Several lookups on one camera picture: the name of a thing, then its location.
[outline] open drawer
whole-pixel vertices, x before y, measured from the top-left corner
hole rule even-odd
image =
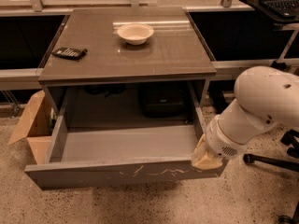
[[[206,127],[193,83],[187,82],[191,112],[158,119],[143,115],[137,87],[128,84],[124,92],[109,96],[68,87],[45,164],[26,166],[26,174],[42,189],[221,175],[225,165],[209,171],[191,166]]]

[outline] brown cardboard box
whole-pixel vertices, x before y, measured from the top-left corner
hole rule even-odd
[[[26,105],[15,127],[9,145],[26,138],[37,164],[44,163],[45,155],[51,143],[50,103],[43,91],[35,93]]]

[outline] bowl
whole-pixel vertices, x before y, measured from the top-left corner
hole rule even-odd
[[[131,23],[121,26],[118,35],[131,45],[141,45],[153,35],[153,28],[147,24]]]

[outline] concrete floor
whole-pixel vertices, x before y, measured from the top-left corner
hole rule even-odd
[[[219,178],[134,186],[42,191],[23,172],[34,163],[24,141],[8,146],[19,117],[0,105],[0,223],[277,223],[299,202],[299,174],[264,163],[230,161]],[[206,121],[213,107],[204,108]],[[278,126],[251,141],[248,153],[288,161]]]

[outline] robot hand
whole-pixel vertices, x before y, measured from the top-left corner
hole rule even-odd
[[[299,77],[257,66],[235,81],[235,99],[206,128],[192,155],[192,166],[213,169],[222,159],[243,154],[251,138],[278,123],[299,126]]]

